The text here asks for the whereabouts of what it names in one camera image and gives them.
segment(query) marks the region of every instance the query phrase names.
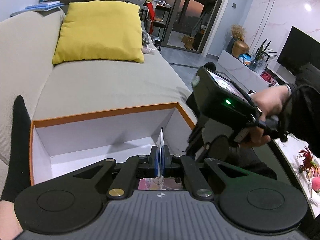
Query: sofa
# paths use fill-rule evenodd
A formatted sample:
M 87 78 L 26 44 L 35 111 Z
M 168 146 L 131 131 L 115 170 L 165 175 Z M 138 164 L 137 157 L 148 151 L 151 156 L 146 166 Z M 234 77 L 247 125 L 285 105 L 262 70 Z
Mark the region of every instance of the sofa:
M 25 12 L 0 22 L 0 193 L 7 176 L 13 102 L 22 95 L 31 120 L 178 102 L 191 94 L 158 50 L 145 62 L 83 60 L 52 65 L 64 13 Z

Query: television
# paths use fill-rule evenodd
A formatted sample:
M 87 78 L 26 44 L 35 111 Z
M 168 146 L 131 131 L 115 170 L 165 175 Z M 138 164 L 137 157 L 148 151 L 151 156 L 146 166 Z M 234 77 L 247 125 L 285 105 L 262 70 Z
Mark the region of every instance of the television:
M 320 69 L 320 43 L 292 26 L 277 62 L 294 75 L 308 62 Z

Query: cardboard box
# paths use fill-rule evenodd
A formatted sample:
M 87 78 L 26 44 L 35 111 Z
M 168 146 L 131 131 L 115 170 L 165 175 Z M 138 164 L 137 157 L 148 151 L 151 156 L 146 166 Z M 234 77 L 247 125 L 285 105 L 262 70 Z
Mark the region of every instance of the cardboard box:
M 184 153 L 194 123 L 179 103 L 34 120 L 29 150 L 31 184 L 106 158 L 121 163 L 131 156 L 149 155 L 161 127 L 170 153 Z

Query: hand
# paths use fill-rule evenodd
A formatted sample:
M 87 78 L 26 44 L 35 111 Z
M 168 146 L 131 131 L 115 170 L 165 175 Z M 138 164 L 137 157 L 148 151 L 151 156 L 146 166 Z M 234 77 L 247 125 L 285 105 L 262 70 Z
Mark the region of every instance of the hand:
M 287 86 L 277 86 L 255 93 L 251 95 L 251 98 L 262 111 L 260 120 L 265 122 L 267 116 L 279 114 L 281 112 L 282 105 L 287 100 L 288 96 L 289 92 Z M 259 147 L 270 142 L 270 136 L 263 136 L 263 132 L 264 130 L 259 127 L 249 128 L 251 140 L 249 142 L 241 143 L 241 147 Z

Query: gold vase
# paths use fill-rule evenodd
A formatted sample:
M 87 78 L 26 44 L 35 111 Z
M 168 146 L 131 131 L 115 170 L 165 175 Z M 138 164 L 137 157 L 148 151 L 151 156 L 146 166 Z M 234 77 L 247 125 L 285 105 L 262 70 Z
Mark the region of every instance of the gold vase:
M 241 54 L 246 54 L 249 51 L 249 46 L 244 41 L 237 40 L 232 47 L 232 55 L 239 58 Z

